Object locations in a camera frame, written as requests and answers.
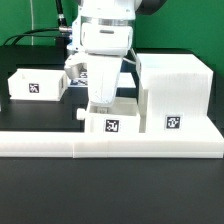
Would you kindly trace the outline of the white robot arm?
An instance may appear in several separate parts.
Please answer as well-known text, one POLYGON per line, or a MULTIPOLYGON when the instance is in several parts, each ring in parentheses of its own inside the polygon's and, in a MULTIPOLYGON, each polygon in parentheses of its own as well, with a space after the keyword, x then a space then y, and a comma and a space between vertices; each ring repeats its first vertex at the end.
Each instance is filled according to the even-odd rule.
POLYGON ((72 24, 70 44, 74 52, 64 69, 70 79, 87 70, 92 106, 113 105, 123 59, 132 48, 136 16, 154 14, 166 1, 77 0, 78 16, 72 24))

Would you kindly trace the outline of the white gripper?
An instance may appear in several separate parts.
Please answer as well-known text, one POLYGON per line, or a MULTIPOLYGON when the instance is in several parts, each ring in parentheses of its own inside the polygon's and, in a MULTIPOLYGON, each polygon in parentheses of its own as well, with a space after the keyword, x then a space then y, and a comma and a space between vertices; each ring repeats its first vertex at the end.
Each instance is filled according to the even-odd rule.
POLYGON ((100 113, 108 113, 112 106, 121 70, 122 57, 91 55, 79 52, 65 61, 64 70, 74 80, 86 66, 88 77, 88 98, 93 106, 100 106, 100 113))

